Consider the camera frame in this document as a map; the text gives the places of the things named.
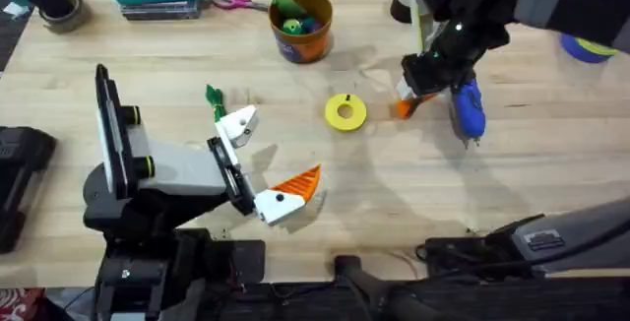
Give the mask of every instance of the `orange object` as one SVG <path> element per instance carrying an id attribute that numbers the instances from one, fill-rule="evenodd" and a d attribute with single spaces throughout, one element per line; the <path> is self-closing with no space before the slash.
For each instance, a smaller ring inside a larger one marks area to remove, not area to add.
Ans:
<path id="1" fill-rule="evenodd" d="M 269 7 L 269 21 L 276 43 L 283 57 L 294 63 L 309 63 L 326 56 L 329 45 L 329 29 L 333 21 L 333 4 L 330 0 L 293 0 L 322 28 L 310 34 L 289 34 L 283 31 L 285 17 L 278 6 Z"/>
<path id="2" fill-rule="evenodd" d="M 304 198 L 304 202 L 308 202 L 313 197 L 317 183 L 319 183 L 320 167 L 321 165 L 318 164 L 306 172 L 277 185 L 272 190 L 295 194 Z"/>
<path id="3" fill-rule="evenodd" d="M 431 94 L 431 95 L 422 96 L 420 103 L 426 102 L 426 101 L 434 98 L 435 96 L 437 96 L 437 94 Z M 415 98 L 399 100 L 398 101 L 398 103 L 396 104 L 396 111 L 397 111 L 397 114 L 398 114 L 399 118 L 401 118 L 401 119 L 409 119 L 410 118 L 410 109 L 411 109 L 411 105 L 413 104 L 414 101 L 415 101 Z"/>

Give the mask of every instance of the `tape roll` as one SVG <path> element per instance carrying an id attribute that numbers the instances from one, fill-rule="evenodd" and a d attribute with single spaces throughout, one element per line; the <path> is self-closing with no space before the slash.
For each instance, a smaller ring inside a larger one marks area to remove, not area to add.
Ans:
<path id="1" fill-rule="evenodd" d="M 349 117 L 345 118 L 339 114 L 340 108 L 349 107 Z M 367 118 L 367 108 L 361 98 L 355 95 L 338 94 L 334 95 L 326 102 L 326 121 L 333 128 L 341 131 L 351 131 L 358 129 L 365 118 Z"/>

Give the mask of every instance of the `white plastic piece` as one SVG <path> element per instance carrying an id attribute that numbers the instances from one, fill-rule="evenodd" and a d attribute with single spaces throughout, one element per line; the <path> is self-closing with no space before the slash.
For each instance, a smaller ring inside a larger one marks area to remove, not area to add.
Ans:
<path id="1" fill-rule="evenodd" d="M 398 84 L 396 85 L 396 91 L 398 91 L 398 95 L 401 97 L 401 100 L 412 99 L 415 97 L 413 90 L 409 85 L 407 85 L 407 81 L 405 81 L 405 77 L 402 77 Z"/>
<path id="2" fill-rule="evenodd" d="M 2 11 L 13 16 L 13 19 L 15 20 L 18 17 L 25 15 L 29 11 L 29 7 L 20 6 L 15 2 L 11 2 Z"/>
<path id="3" fill-rule="evenodd" d="M 256 107 L 248 105 L 221 118 L 219 124 L 225 130 L 231 145 L 238 149 L 247 144 L 258 125 Z"/>
<path id="4" fill-rule="evenodd" d="M 266 189 L 256 195 L 254 205 L 258 217 L 268 225 L 273 225 L 302 208 L 306 202 L 296 194 Z"/>

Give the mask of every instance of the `green plastic piece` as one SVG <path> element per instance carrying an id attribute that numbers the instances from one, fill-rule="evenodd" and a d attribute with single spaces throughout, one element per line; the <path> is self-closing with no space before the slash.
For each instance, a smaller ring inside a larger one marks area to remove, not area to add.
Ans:
<path id="1" fill-rule="evenodd" d="M 276 5 L 278 11 L 280 11 L 286 19 L 296 19 L 307 16 L 306 10 L 294 0 L 272 0 L 272 5 Z"/>
<path id="2" fill-rule="evenodd" d="M 210 85 L 206 85 L 206 99 L 213 106 L 215 111 L 215 122 L 225 116 L 225 107 L 223 106 L 223 92 L 214 89 Z"/>
<path id="3" fill-rule="evenodd" d="M 283 31 L 289 34 L 302 34 L 302 25 L 296 19 L 286 20 L 283 23 Z"/>

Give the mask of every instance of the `black base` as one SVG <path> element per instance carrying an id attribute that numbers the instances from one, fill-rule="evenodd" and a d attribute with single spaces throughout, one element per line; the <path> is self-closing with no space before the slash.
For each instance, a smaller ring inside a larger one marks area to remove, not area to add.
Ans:
<path id="1" fill-rule="evenodd" d="M 95 312 L 105 320 L 129 312 L 144 313 L 146 320 L 172 313 L 194 320 L 207 285 L 255 284 L 264 274 L 260 240 L 212 241 L 204 228 L 143 241 L 108 238 L 95 283 Z"/>
<path id="2" fill-rule="evenodd" d="M 0 126 L 0 253 L 11 252 L 26 220 L 33 175 L 44 171 L 56 140 L 27 127 Z"/>

